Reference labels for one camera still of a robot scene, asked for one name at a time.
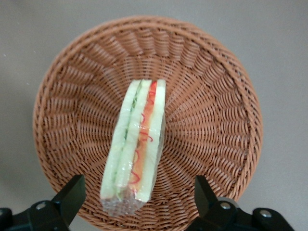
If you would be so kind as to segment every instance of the plastic wrap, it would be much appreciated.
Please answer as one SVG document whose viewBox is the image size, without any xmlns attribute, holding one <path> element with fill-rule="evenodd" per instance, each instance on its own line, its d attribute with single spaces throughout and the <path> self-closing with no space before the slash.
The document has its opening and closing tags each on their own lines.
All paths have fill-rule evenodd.
<svg viewBox="0 0 308 231">
<path fill-rule="evenodd" d="M 103 210 L 134 214 L 151 199 L 165 135 L 164 80 L 134 80 L 125 95 L 107 158 Z"/>
</svg>

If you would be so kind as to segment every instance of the clamp jaw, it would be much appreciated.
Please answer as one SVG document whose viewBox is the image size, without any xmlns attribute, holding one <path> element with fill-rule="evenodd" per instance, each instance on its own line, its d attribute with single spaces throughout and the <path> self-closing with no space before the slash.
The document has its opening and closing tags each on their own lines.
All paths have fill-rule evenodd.
<svg viewBox="0 0 308 231">
<path fill-rule="evenodd" d="M 229 198 L 218 200 L 204 176 L 195 178 L 194 198 L 200 217 L 186 231 L 294 231 L 275 210 L 256 208 L 250 215 Z"/>
<path fill-rule="evenodd" d="M 75 175 L 51 201 L 14 216 L 9 208 L 0 208 L 0 231 L 68 231 L 85 199 L 85 178 Z"/>
</svg>

